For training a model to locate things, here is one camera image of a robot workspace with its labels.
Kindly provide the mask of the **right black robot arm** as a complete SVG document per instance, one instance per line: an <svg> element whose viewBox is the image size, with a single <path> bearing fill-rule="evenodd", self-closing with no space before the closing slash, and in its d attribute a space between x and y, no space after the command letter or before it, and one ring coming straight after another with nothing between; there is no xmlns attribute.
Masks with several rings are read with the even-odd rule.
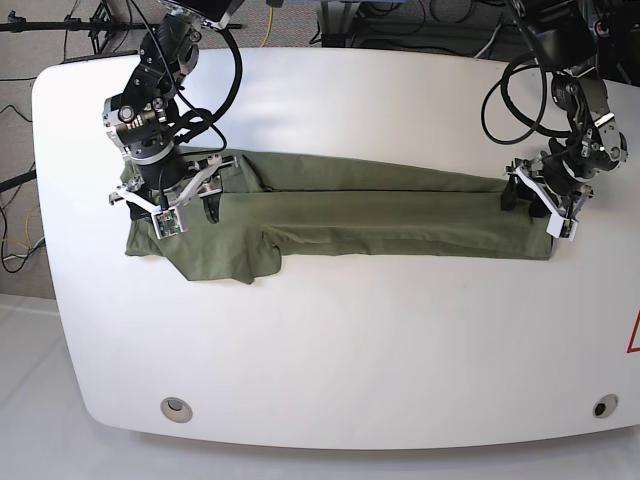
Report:
<svg viewBox="0 0 640 480"><path fill-rule="evenodd" d="M139 50L139 63L123 92L104 104L107 136L138 174L119 187L113 201L128 203L133 219L148 218L162 236L185 231L182 209L193 196L203 200L206 212L215 213L217 189L212 183L222 166L216 149L187 153L180 149L207 130L233 104L241 85L243 64L228 23L240 6L237 1L168 1L168 12L156 27L148 26ZM201 31L220 33L234 60L229 93L214 112L188 105L184 79L194 70Z"/></svg>

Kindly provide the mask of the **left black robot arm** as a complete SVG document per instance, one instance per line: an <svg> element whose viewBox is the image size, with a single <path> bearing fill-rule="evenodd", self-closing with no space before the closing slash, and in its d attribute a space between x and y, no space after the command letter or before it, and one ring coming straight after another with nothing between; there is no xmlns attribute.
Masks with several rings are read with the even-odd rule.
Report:
<svg viewBox="0 0 640 480"><path fill-rule="evenodd" d="M533 160L512 162L501 208L511 211L526 202L532 218L544 218L552 210L570 218L592 195L587 182L626 161L626 139L593 64L597 46L578 3L509 1L506 8L529 50L509 62L497 86L507 109L533 132L547 137L549 149ZM542 126L540 116L528 118L511 100L510 79L526 66L541 71L543 99L566 113L568 130Z"/></svg>

